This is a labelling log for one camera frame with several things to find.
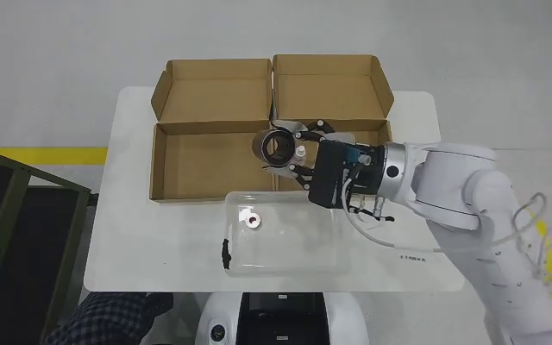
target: cardboard box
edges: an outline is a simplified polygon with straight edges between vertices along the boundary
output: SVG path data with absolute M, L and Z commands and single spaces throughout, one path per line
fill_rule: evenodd
M 338 132 L 353 132 L 356 141 L 391 141 L 386 120 L 393 94 L 372 55 L 276 55 L 273 58 L 276 117 L 309 124 L 327 121 Z M 306 165 L 313 167 L 317 144 L 307 142 Z M 293 179 L 278 178 L 279 191 L 300 190 Z
M 273 190 L 251 150 L 255 133 L 269 126 L 271 104 L 268 59 L 169 61 L 152 96 L 150 198 Z
M 393 95 L 371 55 L 276 55 L 270 60 L 171 60 L 152 96 L 158 123 L 150 198 L 224 198 L 230 191 L 294 191 L 263 171 L 251 149 L 269 113 L 305 124 L 328 121 L 357 142 L 392 139 Z M 305 143 L 313 166 L 317 145 Z

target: gray concrete floor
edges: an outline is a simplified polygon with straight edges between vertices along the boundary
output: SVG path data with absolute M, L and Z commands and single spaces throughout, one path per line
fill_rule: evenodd
M 497 148 L 520 198 L 552 196 L 549 0 L 4 1 L 0 146 L 107 146 L 119 90 L 167 60 L 276 53 L 379 56 L 394 90 L 434 95 L 445 141 Z M 101 166 L 41 167 L 99 189 Z M 489 343 L 469 284 L 356 296 L 374 344 Z

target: table surface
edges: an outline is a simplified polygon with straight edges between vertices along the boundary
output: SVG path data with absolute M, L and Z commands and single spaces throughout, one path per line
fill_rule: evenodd
M 154 88 L 123 89 L 103 170 L 85 287 L 90 291 L 158 292 L 454 292 L 463 276 L 443 254 L 416 256 L 383 248 L 349 224 L 350 271 L 342 275 L 233 278 L 224 272 L 223 202 L 158 204 L 148 198 Z M 397 142 L 440 141 L 433 97 L 395 92 L 388 119 Z M 371 230 L 382 240 L 436 246 L 425 221 L 387 203 L 395 223 Z

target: box lid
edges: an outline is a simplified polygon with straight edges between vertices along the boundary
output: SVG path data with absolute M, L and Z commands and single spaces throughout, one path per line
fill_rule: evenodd
M 159 122 L 267 121 L 269 59 L 170 60 L 152 96 Z
M 278 118 L 310 122 L 385 120 L 393 94 L 372 55 L 275 55 Z

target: clear plastic container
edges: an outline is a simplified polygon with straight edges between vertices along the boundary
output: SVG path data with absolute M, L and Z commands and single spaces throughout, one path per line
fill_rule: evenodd
M 337 214 L 306 192 L 233 191 L 226 197 L 231 276 L 343 273 L 348 269 Z

